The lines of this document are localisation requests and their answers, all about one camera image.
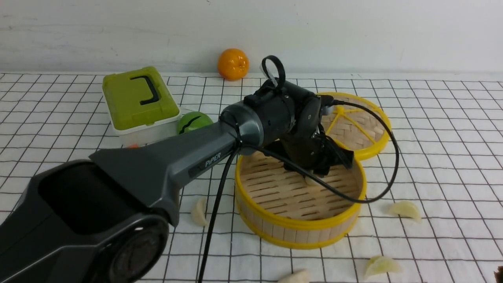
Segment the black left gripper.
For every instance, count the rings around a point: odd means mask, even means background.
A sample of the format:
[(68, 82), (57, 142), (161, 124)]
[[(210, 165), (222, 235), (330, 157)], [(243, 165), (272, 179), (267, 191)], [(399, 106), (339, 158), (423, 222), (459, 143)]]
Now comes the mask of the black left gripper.
[(326, 176), (336, 165), (352, 169), (354, 151), (340, 147), (327, 135), (319, 115), (320, 97), (316, 95), (303, 106), (291, 132), (270, 143), (267, 149), (286, 159), (284, 168), (294, 171), (298, 165), (314, 175)]

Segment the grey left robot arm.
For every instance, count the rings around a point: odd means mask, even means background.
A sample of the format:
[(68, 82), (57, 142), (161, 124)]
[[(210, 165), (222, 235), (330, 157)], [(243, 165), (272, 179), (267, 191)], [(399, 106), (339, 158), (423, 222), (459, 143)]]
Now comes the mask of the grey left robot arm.
[(216, 123), (143, 147), (103, 149), (31, 178), (1, 225), (2, 283), (133, 283), (161, 257), (179, 191), (262, 147), (287, 169), (325, 175), (354, 153), (323, 133), (334, 99), (267, 80)]

